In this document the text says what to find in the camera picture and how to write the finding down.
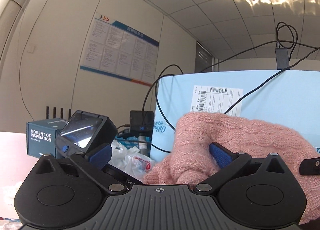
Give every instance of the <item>blue button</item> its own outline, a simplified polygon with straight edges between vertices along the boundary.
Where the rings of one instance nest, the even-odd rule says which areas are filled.
[[[64,145],[62,147],[62,151],[65,153],[67,150],[69,149],[69,146],[68,145]]]

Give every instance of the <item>red logo on plastic bag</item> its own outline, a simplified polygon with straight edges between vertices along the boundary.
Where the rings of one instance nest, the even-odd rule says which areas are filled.
[[[144,162],[144,163],[146,164],[146,170],[151,169],[151,163],[150,163],[150,161],[145,161],[145,160],[141,159],[140,157],[134,157],[134,159],[137,159],[137,160],[139,160],[139,161]]]

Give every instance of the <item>barcode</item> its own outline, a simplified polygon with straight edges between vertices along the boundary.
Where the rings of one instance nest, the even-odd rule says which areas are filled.
[[[199,108],[198,111],[203,112],[204,111],[204,105],[205,105],[205,97],[207,96],[206,91],[200,92],[200,100],[199,100]]]
[[[210,88],[210,92],[227,93],[228,92],[228,88],[212,87],[212,88]]]

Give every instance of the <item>gray ribbed plate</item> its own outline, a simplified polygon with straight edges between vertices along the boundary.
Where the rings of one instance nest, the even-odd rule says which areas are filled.
[[[231,221],[211,197],[196,195],[186,185],[134,185],[126,194],[107,198],[91,219],[68,229],[252,230]],[[23,230],[34,229],[25,226]],[[299,228],[290,226],[281,230]]]

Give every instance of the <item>cardboard box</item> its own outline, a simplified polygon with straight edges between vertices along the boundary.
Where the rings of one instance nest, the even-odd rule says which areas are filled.
[[[61,118],[28,122],[27,154],[40,158],[45,153],[51,153],[57,159],[63,158],[56,150],[54,140],[66,123]]]

